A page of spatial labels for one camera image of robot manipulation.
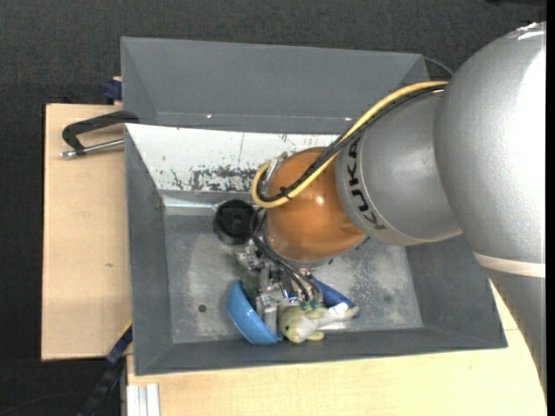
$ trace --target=gray bin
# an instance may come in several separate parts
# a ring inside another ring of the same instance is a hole
[[[121,52],[125,109],[171,126],[125,133],[137,374],[506,346],[490,284],[462,237],[408,248],[368,241],[336,257],[317,276],[361,316],[323,341],[252,346],[225,313],[237,275],[212,231],[218,202],[249,198],[251,172],[239,168],[245,189],[188,185],[175,172],[172,184],[160,182],[191,152],[175,146],[182,127],[340,133],[388,92],[427,80],[421,56],[135,38],[122,39]]]

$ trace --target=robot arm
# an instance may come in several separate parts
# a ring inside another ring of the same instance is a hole
[[[395,245],[464,233],[519,320],[546,390],[545,44],[545,23],[518,29],[473,55],[445,90],[393,106],[294,202],[268,210],[267,237],[306,262],[337,252],[321,244],[323,230],[348,235],[345,248],[359,242],[351,225]],[[310,164],[298,156],[282,165],[298,162],[291,181]],[[272,177],[275,198],[287,178],[280,168]],[[316,226],[317,215],[326,220]]]

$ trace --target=dark floor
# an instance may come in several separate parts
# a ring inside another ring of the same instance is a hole
[[[414,51],[457,68],[494,38],[545,20],[545,3],[0,0],[0,416],[75,414],[102,370],[101,361],[39,361],[41,104],[104,103],[120,36]],[[101,414],[117,413],[112,398]]]

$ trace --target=black cable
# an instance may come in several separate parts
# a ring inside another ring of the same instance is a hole
[[[263,212],[262,219],[258,220],[256,228],[253,229],[253,224],[255,223],[254,218],[256,218],[258,216],[260,211]],[[304,284],[302,282],[303,280],[305,282],[307,282],[312,287],[312,289],[314,291],[314,296],[319,295],[321,293],[320,288],[316,285],[316,283],[314,281],[312,281],[312,279],[310,279],[308,276],[304,275],[300,270],[298,270],[294,266],[287,263],[281,256],[278,255],[278,253],[276,251],[274,251],[272,249],[272,247],[270,247],[270,245],[268,245],[267,243],[264,242],[263,239],[258,237],[258,233],[260,232],[260,230],[261,230],[261,228],[264,224],[265,219],[266,219],[266,215],[265,215],[265,210],[263,210],[263,209],[257,210],[257,214],[252,217],[251,224],[250,224],[252,242],[255,244],[257,249],[262,254],[264,254],[266,257],[268,257],[270,260],[272,260],[272,262],[277,263],[277,265],[280,266],[287,273],[287,275],[289,276],[291,281],[295,282],[298,285],[298,287],[301,289],[301,291],[303,292],[305,297],[310,298],[310,296],[312,296],[312,295],[309,294],[308,290],[304,286]]]
[[[341,150],[343,150],[348,144],[352,143],[352,140],[355,137],[360,136],[360,134],[362,134],[362,132],[364,132],[366,130],[366,128],[368,128],[370,125],[372,125],[374,122],[376,122],[378,119],[380,119],[381,117],[383,117],[383,115],[389,113],[390,111],[392,111],[393,109],[399,107],[400,105],[402,105],[403,103],[406,103],[407,101],[411,101],[414,98],[423,95],[423,94],[429,94],[429,93],[433,93],[435,91],[437,91],[438,88],[424,88],[420,91],[414,92],[412,94],[406,95],[400,99],[397,99],[395,101],[392,101],[391,103],[389,103],[386,107],[384,107],[382,110],[380,110],[379,113],[377,113],[374,117],[372,117],[368,122],[366,122],[364,125],[362,125],[360,128],[358,128],[356,131],[354,131],[348,140],[342,140],[342,138],[345,136],[345,134],[347,133],[346,131],[343,132],[342,134],[340,134],[324,151],[322,151],[322,153],[317,157],[317,159],[303,172],[303,174],[301,174],[301,176],[295,181],[293,182],[291,185],[289,185],[288,187],[281,187],[280,188],[280,192],[278,194],[274,194],[273,196],[269,196],[266,197],[264,195],[262,195],[260,192],[258,192],[258,196],[264,201],[264,202],[273,202],[275,200],[279,200],[283,197],[287,197],[289,195],[290,192],[292,192],[293,190],[295,190],[298,186],[300,186],[307,178],[309,178],[320,166],[323,165],[324,162],[326,162],[330,157],[336,155],[337,153],[339,153]]]
[[[432,59],[430,57],[426,57],[425,55],[423,56],[423,59],[424,59],[424,62],[433,63],[438,68],[443,69],[446,73],[449,74],[449,77],[454,76],[454,71],[450,67],[448,67],[445,63],[442,63],[439,60],[435,60],[435,59]]]

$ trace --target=wooden table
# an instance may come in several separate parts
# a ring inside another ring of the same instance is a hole
[[[131,316],[121,149],[64,160],[64,126],[119,106],[46,107],[42,358],[105,356]],[[121,137],[121,127],[83,136]],[[522,334],[496,295],[509,347],[310,365],[135,376],[158,383],[163,416],[542,415]]]

